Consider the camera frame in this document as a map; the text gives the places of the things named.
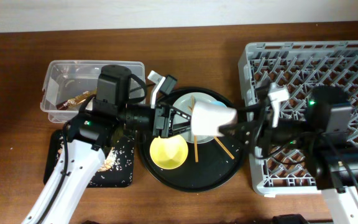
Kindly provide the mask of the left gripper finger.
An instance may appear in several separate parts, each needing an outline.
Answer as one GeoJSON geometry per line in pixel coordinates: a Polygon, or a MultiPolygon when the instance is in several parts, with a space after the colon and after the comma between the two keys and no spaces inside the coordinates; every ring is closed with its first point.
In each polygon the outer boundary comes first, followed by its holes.
{"type": "Polygon", "coordinates": [[[167,105],[168,108],[168,120],[169,122],[172,122],[175,118],[176,115],[179,115],[180,117],[186,119],[187,121],[191,120],[191,115],[183,112],[182,110],[179,110],[178,108],[172,106],[172,105],[167,105]]]}
{"type": "Polygon", "coordinates": [[[168,129],[168,137],[176,136],[191,131],[191,122],[172,124],[168,129]]]}

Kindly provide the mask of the yellow bowl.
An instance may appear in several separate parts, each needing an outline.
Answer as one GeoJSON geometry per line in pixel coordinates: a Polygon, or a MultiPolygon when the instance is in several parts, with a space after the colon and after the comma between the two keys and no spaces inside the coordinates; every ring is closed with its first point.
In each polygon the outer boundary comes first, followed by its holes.
{"type": "Polygon", "coordinates": [[[176,169],[188,157],[188,145],[181,135],[170,138],[154,138],[150,144],[150,157],[161,169],[176,169]]]}

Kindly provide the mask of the pink cup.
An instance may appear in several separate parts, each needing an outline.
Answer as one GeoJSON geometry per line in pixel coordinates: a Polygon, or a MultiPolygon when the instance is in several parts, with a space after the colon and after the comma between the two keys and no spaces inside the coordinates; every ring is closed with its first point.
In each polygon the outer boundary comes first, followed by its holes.
{"type": "Polygon", "coordinates": [[[195,136],[222,137],[219,127],[236,123],[236,109],[197,101],[191,115],[191,132],[195,136]]]}

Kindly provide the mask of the gold snack wrapper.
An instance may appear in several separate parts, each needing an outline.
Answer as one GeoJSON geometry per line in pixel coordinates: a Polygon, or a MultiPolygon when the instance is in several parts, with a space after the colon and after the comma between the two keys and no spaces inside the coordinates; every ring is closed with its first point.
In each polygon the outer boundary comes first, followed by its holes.
{"type": "Polygon", "coordinates": [[[96,90],[93,91],[84,91],[82,94],[75,96],[74,98],[70,98],[62,103],[56,105],[57,110],[68,110],[70,108],[74,108],[77,105],[82,104],[89,96],[95,95],[96,90]]]}

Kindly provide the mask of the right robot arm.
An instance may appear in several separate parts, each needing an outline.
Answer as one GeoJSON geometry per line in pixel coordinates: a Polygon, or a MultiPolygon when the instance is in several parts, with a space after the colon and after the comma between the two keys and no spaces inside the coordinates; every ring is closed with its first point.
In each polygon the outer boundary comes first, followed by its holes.
{"type": "Polygon", "coordinates": [[[347,140],[352,106],[348,94],[335,86],[312,89],[303,121],[267,113],[272,100],[239,110],[253,112],[253,121],[222,124],[219,131],[239,141],[256,159],[281,157],[300,149],[301,163],[316,181],[334,223],[358,223],[358,147],[347,140]]]}

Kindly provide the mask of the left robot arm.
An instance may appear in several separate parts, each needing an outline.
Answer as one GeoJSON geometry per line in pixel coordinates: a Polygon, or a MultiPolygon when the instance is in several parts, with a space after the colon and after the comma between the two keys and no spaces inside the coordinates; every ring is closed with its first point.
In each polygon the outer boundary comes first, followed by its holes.
{"type": "Polygon", "coordinates": [[[156,102],[157,93],[169,95],[177,79],[150,72],[154,82],[150,104],[130,98],[130,84],[147,85],[127,67],[105,65],[96,93],[62,129],[63,152],[24,223],[68,223],[90,180],[104,164],[115,140],[145,132],[169,138],[190,130],[191,116],[172,105],[156,102]]]}

